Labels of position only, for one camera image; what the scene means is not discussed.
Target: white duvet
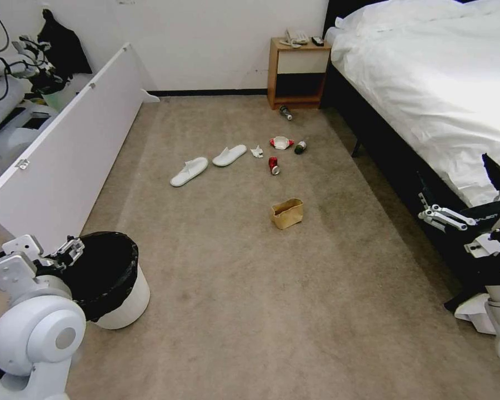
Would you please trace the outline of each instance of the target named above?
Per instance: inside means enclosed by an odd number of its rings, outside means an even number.
[[[496,195],[482,153],[500,164],[500,0],[459,6],[463,12],[445,10],[428,21],[393,23],[385,9],[365,13],[354,28],[339,21],[343,28],[327,37],[334,37],[333,65],[476,206]]]

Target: remote control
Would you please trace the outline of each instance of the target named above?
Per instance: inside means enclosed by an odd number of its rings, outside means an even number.
[[[318,47],[324,46],[324,40],[322,40],[318,36],[312,36],[311,41],[315,44],[315,46],[318,46]]]

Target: red can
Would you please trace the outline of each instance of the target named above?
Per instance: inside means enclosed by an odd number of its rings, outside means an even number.
[[[278,159],[276,157],[271,157],[268,159],[268,167],[271,169],[271,174],[279,174]]]

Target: bed leg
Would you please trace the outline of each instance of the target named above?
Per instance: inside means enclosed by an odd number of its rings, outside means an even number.
[[[356,145],[354,146],[354,150],[352,150],[352,157],[357,157],[357,152],[361,147],[361,141],[359,139],[356,140]]]

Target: brown paper bag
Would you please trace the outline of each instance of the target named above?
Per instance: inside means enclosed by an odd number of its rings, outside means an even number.
[[[279,229],[285,229],[301,222],[303,216],[304,202],[297,198],[275,204],[270,211],[271,221],[274,222]]]

